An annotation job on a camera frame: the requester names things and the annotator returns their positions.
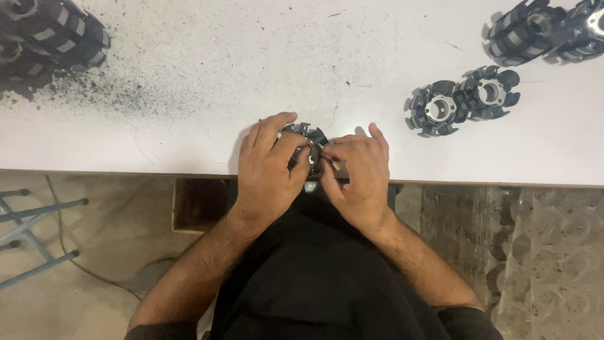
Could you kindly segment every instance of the white table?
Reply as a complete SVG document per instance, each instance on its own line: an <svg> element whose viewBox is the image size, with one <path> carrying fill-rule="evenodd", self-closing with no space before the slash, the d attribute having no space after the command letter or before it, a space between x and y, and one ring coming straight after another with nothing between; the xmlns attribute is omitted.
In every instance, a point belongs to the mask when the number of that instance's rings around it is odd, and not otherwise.
<svg viewBox="0 0 604 340"><path fill-rule="evenodd" d="M484 25L518 2L89 0L106 63L33 102L5 93L0 168L237 174L247 129L296 111L330 138L376 122L393 180L604 185L604 57L514 68L511 113L451 136L405 123L413 90L493 64Z"/></svg>

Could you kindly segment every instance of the floor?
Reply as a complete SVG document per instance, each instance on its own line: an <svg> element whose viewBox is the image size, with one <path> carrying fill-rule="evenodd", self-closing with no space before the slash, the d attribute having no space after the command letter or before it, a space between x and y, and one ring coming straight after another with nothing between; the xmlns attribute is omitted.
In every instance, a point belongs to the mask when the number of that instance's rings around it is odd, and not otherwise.
<svg viewBox="0 0 604 340"><path fill-rule="evenodd" d="M63 213L75 261L137 292L146 264L196 238L171 231L174 178L50 179L61 201L90 199ZM53 202L44 174L0 172L0 191L21 188L33 193L7 199L15 210ZM475 289L506 340L602 340L604 191L406 185L396 211ZM0 235L12 228L0 224ZM56 257L58 228L56 214L32 228ZM43 263L27 244L0 261L0 281ZM63 263L0 291L2 338L121 339L137 303Z"/></svg>
<svg viewBox="0 0 604 340"><path fill-rule="evenodd" d="M90 204L65 210L64 238L68 251L81 253L76 262L128 285L147 263L182 252L195 235L170 230L173 179L105 175L50 176L61 201L90 199ZM0 172L0 191L27 188L29 197L11 197L13 210L51 204L43 174ZM0 224L0 234L11 230ZM63 255L56 215L32 228L49 251ZM0 281L43 263L27 244L0 253ZM121 339L138 301L62 263L0 291L3 339Z"/></svg>

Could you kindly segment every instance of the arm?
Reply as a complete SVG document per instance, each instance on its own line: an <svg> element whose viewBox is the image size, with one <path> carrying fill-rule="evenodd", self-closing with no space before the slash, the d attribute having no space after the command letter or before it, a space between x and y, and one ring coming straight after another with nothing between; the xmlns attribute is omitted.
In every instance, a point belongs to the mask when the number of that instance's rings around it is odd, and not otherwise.
<svg viewBox="0 0 604 340"><path fill-rule="evenodd" d="M388 143L372 123L373 138L345 136L324 152L346 162L350 184L341 186L324 161L325 192L342 216L391 259L426 303L437 309L482 306L472 289L388 207Z"/></svg>
<svg viewBox="0 0 604 340"><path fill-rule="evenodd" d="M254 125L239 155L239 194L233 208L201 236L161 278L138 306L128 329L139 325L197 322L209 308L229 268L264 230L283 215L304 186L310 164L308 147L297 165L288 162L297 147L308 144L284 133L295 113L280 113Z"/></svg>

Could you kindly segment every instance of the man's right hand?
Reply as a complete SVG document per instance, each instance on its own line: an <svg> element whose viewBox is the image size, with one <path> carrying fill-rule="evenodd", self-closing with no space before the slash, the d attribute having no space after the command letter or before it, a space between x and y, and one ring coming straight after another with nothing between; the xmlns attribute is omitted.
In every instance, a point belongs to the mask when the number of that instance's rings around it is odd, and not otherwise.
<svg viewBox="0 0 604 340"><path fill-rule="evenodd" d="M348 135L335 139L323 153L346 162L350 184L340 185L333 168L323 160L321 184L332 204L348 223L369 237L394 217L388 207L388 143L375 123L371 137Z"/></svg>

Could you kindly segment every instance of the blue metal stool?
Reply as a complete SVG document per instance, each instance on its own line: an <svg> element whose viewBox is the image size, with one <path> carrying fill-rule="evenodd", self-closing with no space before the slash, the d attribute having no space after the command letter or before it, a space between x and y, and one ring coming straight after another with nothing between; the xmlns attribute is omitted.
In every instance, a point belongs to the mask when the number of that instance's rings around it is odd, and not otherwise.
<svg viewBox="0 0 604 340"><path fill-rule="evenodd" d="M16 224L16 228L14 230L7 233L3 237L0 237L0 251L19 247L21 245L21 242L18 240L11 241L7 244L4 244L4 243L6 241L8 241L9 239L20 235L20 236L23 236L25 241L27 241L31 245L33 245L34 248L36 248L36 250L38 252L40 252L40 254L42 254L42 256L46 259L46 263L41 266L38 266L34 269L31 269L23 274L17 275L14 278L10 278L4 282L1 282L0 289L6 288L14 283L17 283L28 277L34 276L35 274L41 273L44 270L52 268L59 263L71 260L72 258L80 255L79 251L73 250L59 258L54 258L48 252L48 250L46 250L46 247L44 246L44 244L40 240L38 240L38 238L31 232L30 228L34 224L42 221L44 218L49 216L50 213L59 211L61 209L71 208L74 206L84 206L84 205L88 204L88 199L83 198L81 200L77 200L77 201L73 201L73 202L54 204L51 206L45 206L45 207L41 207L41 208L35 208L35 209L29 209L29 210L17 211L17 212L14 212L12 209L10 209L10 207L8 206L6 201L4 201L4 197L27 196L29 194L30 194L30 191L27 189L0 192L0 211L4 211L4 215L0 215L0 223L14 221L14 223ZM25 218L25 217L32 217L32 218L23 222L21 220L21 218Z"/></svg>

